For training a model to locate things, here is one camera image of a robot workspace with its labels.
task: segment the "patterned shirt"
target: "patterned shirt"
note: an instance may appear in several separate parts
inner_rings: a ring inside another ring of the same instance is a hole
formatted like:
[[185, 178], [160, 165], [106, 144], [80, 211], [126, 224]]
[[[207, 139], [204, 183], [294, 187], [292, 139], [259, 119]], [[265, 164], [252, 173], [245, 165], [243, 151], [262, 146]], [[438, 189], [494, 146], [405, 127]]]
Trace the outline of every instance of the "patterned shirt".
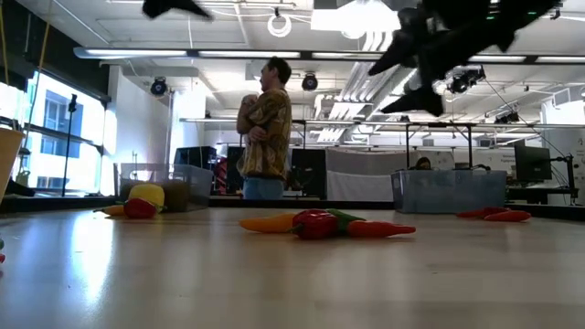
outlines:
[[246, 120], [251, 126], [264, 129], [268, 139], [259, 143], [246, 139], [244, 155], [238, 161], [242, 176], [286, 180], [292, 119], [291, 99], [286, 90], [268, 90], [261, 94]]

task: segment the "metal pole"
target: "metal pole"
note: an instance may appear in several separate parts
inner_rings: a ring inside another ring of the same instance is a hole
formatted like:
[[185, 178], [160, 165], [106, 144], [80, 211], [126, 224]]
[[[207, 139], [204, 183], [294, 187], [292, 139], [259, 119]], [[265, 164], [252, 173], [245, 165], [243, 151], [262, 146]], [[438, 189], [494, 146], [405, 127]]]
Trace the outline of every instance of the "metal pole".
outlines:
[[473, 167], [472, 126], [467, 126], [467, 146], [469, 147], [469, 167]]
[[410, 136], [409, 125], [406, 125], [406, 170], [410, 168]]
[[307, 145], [307, 122], [303, 123], [303, 149]]
[[73, 112], [77, 109], [77, 95], [71, 95], [71, 102], [69, 103], [69, 130], [67, 132], [67, 149], [65, 151], [65, 173], [63, 174], [63, 188], [61, 189], [61, 197], [65, 197], [65, 186], [67, 185], [67, 165], [69, 164], [69, 144], [71, 143], [71, 124], [73, 123]]

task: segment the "man's hand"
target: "man's hand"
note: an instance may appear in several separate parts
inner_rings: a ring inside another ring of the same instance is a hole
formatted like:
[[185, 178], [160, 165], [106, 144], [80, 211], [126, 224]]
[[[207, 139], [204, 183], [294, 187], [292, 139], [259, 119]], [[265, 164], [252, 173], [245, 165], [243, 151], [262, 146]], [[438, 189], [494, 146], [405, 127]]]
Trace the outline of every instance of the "man's hand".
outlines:
[[255, 126], [248, 132], [248, 137], [254, 143], [266, 141], [268, 138], [267, 133], [259, 126]]
[[252, 106], [256, 103], [256, 101], [258, 101], [258, 95], [250, 94], [250, 95], [244, 96], [244, 98], [241, 99], [241, 104], [247, 105], [247, 106]]

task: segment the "plastic container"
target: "plastic container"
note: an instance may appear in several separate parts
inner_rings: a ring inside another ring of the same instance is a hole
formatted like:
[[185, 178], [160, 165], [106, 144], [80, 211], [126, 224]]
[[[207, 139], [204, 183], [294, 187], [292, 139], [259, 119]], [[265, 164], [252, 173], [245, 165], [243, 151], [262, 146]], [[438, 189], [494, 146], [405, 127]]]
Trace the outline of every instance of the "plastic container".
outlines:
[[394, 208], [411, 214], [456, 214], [505, 204], [506, 171], [400, 171], [392, 174]]
[[21, 132], [0, 128], [0, 203], [24, 138], [25, 135]]
[[[124, 189], [127, 190], [128, 186], [133, 186], [137, 182], [165, 187], [166, 184], [178, 181], [188, 186], [186, 198], [189, 208], [187, 210], [204, 208], [209, 205], [213, 181], [213, 172], [210, 170], [189, 164], [118, 164], [118, 173], [119, 181], [114, 182], [117, 186], [118, 196], [122, 196]], [[176, 199], [177, 196], [165, 195], [165, 204], [167, 205], [167, 201], [173, 202]]]

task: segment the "clear plastic bin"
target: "clear plastic bin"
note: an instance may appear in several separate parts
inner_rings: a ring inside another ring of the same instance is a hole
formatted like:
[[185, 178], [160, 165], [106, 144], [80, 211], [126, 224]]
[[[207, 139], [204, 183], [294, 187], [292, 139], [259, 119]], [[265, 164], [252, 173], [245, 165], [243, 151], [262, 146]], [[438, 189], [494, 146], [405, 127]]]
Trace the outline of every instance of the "clear plastic bin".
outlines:
[[411, 214], [456, 214], [505, 204], [506, 171], [429, 170], [392, 174], [394, 208]]
[[171, 181], [182, 181], [188, 185], [189, 210], [208, 207], [213, 172], [189, 164], [118, 164], [118, 196], [124, 185], [141, 181], [162, 185]]

